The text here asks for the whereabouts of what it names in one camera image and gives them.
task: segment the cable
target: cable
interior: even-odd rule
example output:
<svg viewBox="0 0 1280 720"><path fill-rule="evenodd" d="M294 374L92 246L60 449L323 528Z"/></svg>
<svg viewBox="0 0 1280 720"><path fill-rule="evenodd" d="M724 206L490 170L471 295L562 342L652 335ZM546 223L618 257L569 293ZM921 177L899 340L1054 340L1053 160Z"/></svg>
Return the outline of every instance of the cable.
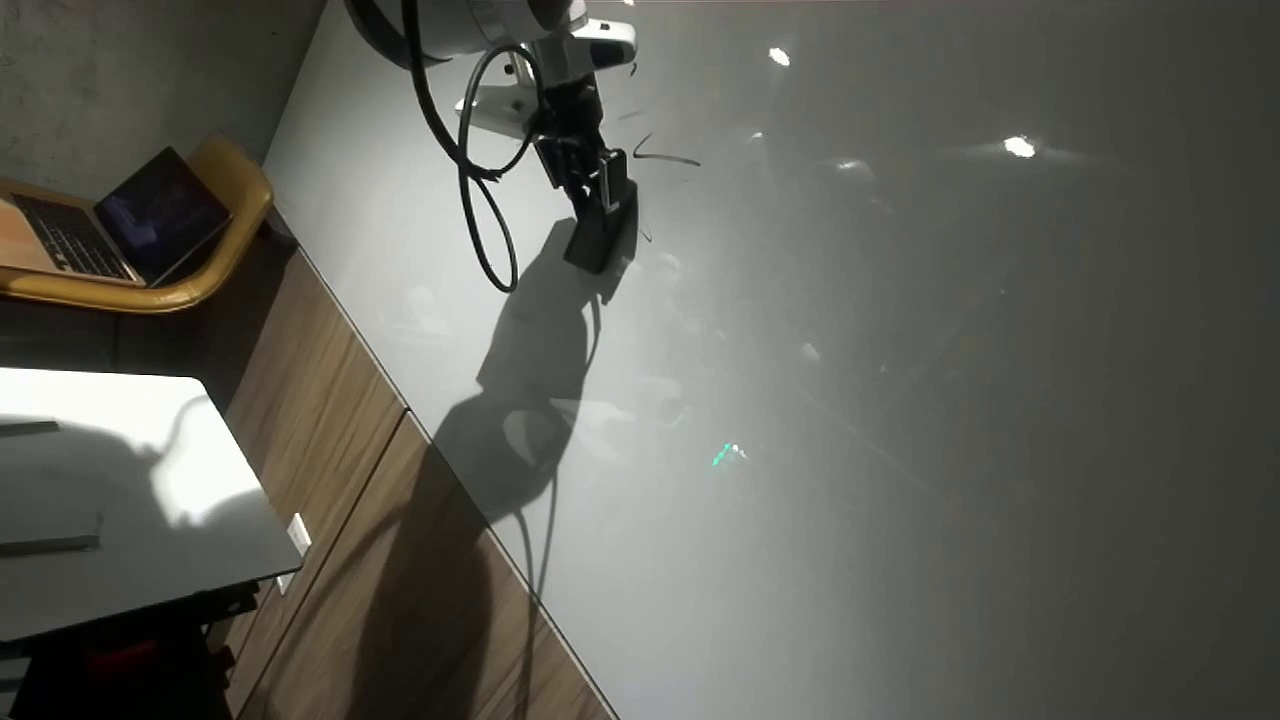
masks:
<svg viewBox="0 0 1280 720"><path fill-rule="evenodd" d="M414 90L414 102L437 136L437 144L443 147L443 156L455 162L455 188L460 188L460 204L463 204L463 220L469 220L469 235L471 235L471 250L486 277L490 286L498 293L510 293L516 278L520 278L520 264L516 264L516 240L510 240L510 226L509 226L509 217L498 210L494 194L486 185L505 180L529 151L534 129L525 129L525 140L516 147L516 156L498 167L483 167L469 156L469 140L471 140L471 114L474 114L474 94L478 94L478 81L486 73L486 63L494 57L520 57L532 73L532 82L534 82L534 102L543 102L543 75L534 68L534 59L520 46L520 44L505 44L505 46L486 46L474 68L471 68L471 81L463 87L463 107L460 107L460 129L455 129L455 140L449 136L443 118L439 118L439 107L430 101L430 82L426 82L426 57L424 57L424 35L421 35L421 13L414 13L421 0L405 0L400 2L400 18L405 18L405 38L406 38L406 75L411 75L411 90ZM505 232L505 246L509 246L509 266L510 277L498 278L486 250L483 250L483 240L478 240L478 223L474 223L474 198L471 198L471 185L478 188L486 210L494 217L498 232Z"/></svg>

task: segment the wooden chair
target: wooden chair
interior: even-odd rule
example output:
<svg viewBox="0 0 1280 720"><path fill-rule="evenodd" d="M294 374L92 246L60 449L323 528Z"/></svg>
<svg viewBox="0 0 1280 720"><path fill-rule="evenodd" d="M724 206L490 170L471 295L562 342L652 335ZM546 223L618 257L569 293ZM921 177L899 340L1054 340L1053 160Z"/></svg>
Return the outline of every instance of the wooden chair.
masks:
<svg viewBox="0 0 1280 720"><path fill-rule="evenodd" d="M0 299L9 295L9 299L30 299L30 302L121 313L121 315L171 315L204 302L213 293L226 283L247 244L257 240L273 206L273 185L262 167L251 156L245 156L233 140L200 144L195 156L186 156L186 162L233 217L226 232L217 240L217 246L191 277L158 286L131 286L131 283L95 283L95 278L0 266Z"/></svg>

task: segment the white desk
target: white desk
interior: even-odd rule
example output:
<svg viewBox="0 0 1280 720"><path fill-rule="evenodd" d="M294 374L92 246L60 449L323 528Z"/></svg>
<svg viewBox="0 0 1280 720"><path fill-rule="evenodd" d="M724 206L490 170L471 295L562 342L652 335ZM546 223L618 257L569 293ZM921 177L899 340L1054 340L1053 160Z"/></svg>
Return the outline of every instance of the white desk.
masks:
<svg viewBox="0 0 1280 720"><path fill-rule="evenodd" d="M60 429L0 438L0 528L49 494L92 507L98 528L95 546L0 555L0 644L300 562L204 384L0 369L5 415Z"/></svg>

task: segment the robotic arm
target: robotic arm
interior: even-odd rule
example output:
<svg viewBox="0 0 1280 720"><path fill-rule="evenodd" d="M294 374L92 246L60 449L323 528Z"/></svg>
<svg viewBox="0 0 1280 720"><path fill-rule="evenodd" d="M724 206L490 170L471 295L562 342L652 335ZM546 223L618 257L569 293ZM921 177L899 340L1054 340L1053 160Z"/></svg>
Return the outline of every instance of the robotic arm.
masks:
<svg viewBox="0 0 1280 720"><path fill-rule="evenodd" d="M460 170L478 180L494 180L505 167L490 170L469 160L469 118L532 140L552 188L562 188L578 220L569 260L586 270L612 264L612 246L636 217L636 185L629 180L629 156L601 136L596 73L636 59L629 23L586 18L585 0L348 0L348 13L382 59L414 73L424 102L424 63L443 63L460 51L483 51L486 59L509 51L516 82L478 87L455 140L437 107L426 107L426 122Z"/></svg>

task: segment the laptop screen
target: laptop screen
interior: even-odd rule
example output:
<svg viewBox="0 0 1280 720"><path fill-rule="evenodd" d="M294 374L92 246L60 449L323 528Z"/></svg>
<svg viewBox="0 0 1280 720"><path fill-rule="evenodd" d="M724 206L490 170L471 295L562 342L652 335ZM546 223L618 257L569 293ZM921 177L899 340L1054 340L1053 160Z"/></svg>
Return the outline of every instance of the laptop screen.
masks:
<svg viewBox="0 0 1280 720"><path fill-rule="evenodd" d="M147 283L171 278L226 226L226 206L217 204L171 147L150 156L92 210Z"/></svg>

